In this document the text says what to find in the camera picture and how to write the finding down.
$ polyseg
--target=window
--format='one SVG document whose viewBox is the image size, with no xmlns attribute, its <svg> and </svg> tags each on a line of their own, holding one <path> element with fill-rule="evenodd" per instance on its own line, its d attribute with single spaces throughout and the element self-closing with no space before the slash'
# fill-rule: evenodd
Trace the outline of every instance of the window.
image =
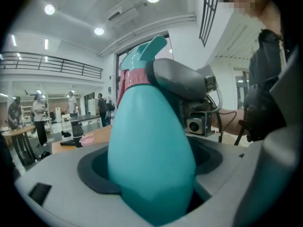
<svg viewBox="0 0 303 227">
<path fill-rule="evenodd" d="M 204 0 L 202 23 L 199 34 L 204 47 L 206 45 L 209 33 L 213 26 L 214 16 L 217 10 L 218 0 Z"/>
<path fill-rule="evenodd" d="M 238 109 L 241 109 L 244 107 L 244 98 L 247 96 L 249 88 L 249 73 L 248 71 L 235 70 L 234 74 L 237 85 Z"/>
</svg>

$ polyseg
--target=balcony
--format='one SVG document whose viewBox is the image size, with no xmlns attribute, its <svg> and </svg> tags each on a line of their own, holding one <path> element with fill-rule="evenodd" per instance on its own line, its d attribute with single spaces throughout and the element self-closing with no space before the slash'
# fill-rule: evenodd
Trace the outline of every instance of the balcony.
<svg viewBox="0 0 303 227">
<path fill-rule="evenodd" d="M 49 55 L 27 52 L 2 52 L 0 74 L 36 74 L 72 77 L 97 81 L 102 69 Z"/>
</svg>

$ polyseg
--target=air conditioner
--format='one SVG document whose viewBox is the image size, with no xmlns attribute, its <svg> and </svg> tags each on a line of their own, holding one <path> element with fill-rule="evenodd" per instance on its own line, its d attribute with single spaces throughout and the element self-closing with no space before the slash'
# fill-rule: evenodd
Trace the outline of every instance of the air conditioner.
<svg viewBox="0 0 303 227">
<path fill-rule="evenodd" d="M 134 5 L 130 1 L 124 0 L 108 12 L 107 26 L 109 28 L 121 27 L 138 16 L 139 13 Z"/>
</svg>

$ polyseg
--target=pink object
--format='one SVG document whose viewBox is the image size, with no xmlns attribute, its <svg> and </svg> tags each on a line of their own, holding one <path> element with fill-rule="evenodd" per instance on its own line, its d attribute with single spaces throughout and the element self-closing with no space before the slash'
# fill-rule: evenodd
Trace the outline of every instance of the pink object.
<svg viewBox="0 0 303 227">
<path fill-rule="evenodd" d="M 87 134 L 82 136 L 82 138 L 80 139 L 80 144 L 84 147 L 93 145 L 95 142 L 95 138 L 92 136 L 93 134 Z"/>
<path fill-rule="evenodd" d="M 131 71 L 123 70 L 121 72 L 120 84 L 119 84 L 119 96 L 117 101 L 117 106 L 119 106 L 121 99 L 125 91 L 138 84 L 150 84 L 147 79 L 145 68 L 136 68 Z"/>
</svg>

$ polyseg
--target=teal spray bottle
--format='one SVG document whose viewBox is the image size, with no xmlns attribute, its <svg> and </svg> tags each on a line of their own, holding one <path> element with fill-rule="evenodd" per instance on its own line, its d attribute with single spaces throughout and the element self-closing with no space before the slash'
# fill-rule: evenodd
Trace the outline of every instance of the teal spray bottle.
<svg viewBox="0 0 303 227">
<path fill-rule="evenodd" d="M 166 44 L 157 36 L 123 60 L 125 83 L 108 148 L 109 179 L 121 186 L 122 199 L 155 226 L 185 215 L 196 168 L 181 123 L 145 74 L 146 63 Z"/>
</svg>

